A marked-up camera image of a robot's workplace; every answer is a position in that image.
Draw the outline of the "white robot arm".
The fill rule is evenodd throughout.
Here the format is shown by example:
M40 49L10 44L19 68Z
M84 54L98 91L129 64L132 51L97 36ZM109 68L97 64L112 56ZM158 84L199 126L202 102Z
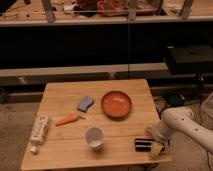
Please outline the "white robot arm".
M196 123L189 107L165 109L161 119L146 131L159 143L168 141L175 132L181 132L213 155L213 131Z

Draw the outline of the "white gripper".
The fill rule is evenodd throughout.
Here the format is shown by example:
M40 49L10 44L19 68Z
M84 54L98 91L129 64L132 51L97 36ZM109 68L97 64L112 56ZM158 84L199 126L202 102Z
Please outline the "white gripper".
M151 158L152 159L157 158L163 149L163 145L161 143L168 142L169 138L162 135L156 126L146 127L145 131L148 134L150 134L155 141L157 141L151 144L151 151L150 151Z

